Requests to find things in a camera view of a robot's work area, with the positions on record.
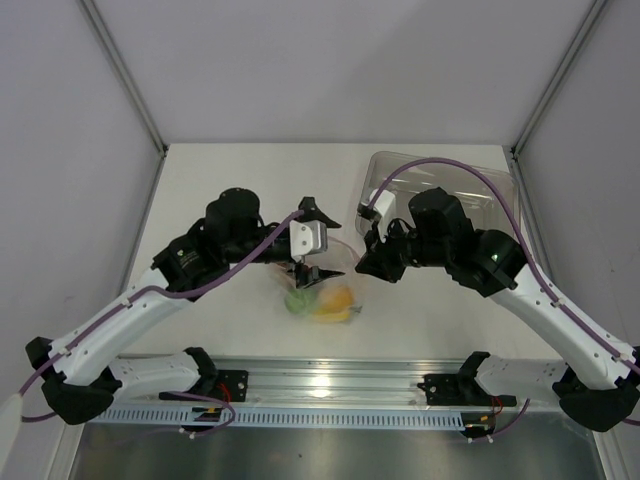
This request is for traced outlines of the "green guava toy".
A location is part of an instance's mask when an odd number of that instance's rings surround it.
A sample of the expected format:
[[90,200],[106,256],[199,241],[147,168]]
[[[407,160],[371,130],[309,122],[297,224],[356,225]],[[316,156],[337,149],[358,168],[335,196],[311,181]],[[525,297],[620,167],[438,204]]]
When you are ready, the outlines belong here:
[[297,316],[310,314],[316,302],[316,294],[310,289],[292,289],[284,297],[284,305],[289,313]]

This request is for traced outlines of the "yellow lemon toy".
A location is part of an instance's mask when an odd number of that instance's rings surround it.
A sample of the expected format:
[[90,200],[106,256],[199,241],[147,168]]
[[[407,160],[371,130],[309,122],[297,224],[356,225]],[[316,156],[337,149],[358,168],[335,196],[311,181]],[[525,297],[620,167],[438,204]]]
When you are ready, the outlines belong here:
[[355,304],[355,296],[348,285],[325,286],[319,291],[317,301],[320,309],[342,310]]

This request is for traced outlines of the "clear zip top bag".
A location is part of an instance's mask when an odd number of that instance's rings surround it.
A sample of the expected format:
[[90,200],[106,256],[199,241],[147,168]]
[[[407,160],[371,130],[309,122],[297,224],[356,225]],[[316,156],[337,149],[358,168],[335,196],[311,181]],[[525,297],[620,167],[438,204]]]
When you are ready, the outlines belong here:
[[293,271],[284,264],[271,264],[268,272],[290,315],[319,323],[343,323],[351,321],[363,308],[365,281],[354,270],[359,260],[360,255],[351,245],[330,236],[328,251],[312,256],[306,265],[343,275],[297,288]]

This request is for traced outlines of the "yellow mango toy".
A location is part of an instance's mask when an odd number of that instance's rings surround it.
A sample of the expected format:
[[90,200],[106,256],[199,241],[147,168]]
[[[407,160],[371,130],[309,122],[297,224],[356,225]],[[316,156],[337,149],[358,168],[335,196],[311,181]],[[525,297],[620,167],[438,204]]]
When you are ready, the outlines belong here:
[[311,314],[311,318],[323,324],[344,323],[351,319],[353,311],[351,308],[342,310],[317,309]]

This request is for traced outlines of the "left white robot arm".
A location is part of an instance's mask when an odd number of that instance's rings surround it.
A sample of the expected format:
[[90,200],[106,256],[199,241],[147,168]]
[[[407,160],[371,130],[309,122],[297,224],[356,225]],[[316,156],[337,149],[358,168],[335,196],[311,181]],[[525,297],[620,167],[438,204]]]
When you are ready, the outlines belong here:
[[254,192],[239,187],[222,192],[202,218],[153,258],[136,283],[94,317],[60,338],[37,337],[26,345],[52,415],[79,425],[116,401],[152,395],[209,398],[219,373],[200,347],[154,358],[119,356],[161,321],[252,263],[286,266],[298,288],[337,277],[305,260],[326,252],[327,232],[339,226],[312,197],[303,198],[283,221],[267,224]]

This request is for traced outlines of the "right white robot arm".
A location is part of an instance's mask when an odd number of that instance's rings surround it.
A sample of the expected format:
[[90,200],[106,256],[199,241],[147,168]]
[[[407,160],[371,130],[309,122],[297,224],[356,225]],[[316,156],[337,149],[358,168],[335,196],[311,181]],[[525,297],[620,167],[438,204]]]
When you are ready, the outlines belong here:
[[409,201],[410,222],[396,217],[395,203],[393,193],[374,191],[359,206],[371,226],[357,273],[396,283],[409,267],[441,267],[460,286],[518,317],[560,356],[513,360],[474,352],[454,374],[454,386],[439,387],[425,377],[420,387],[428,403],[483,406],[504,398],[512,406],[518,399],[537,400],[596,432],[630,418],[639,402],[637,351],[581,319],[519,242],[499,230],[474,228],[459,199],[441,188]]

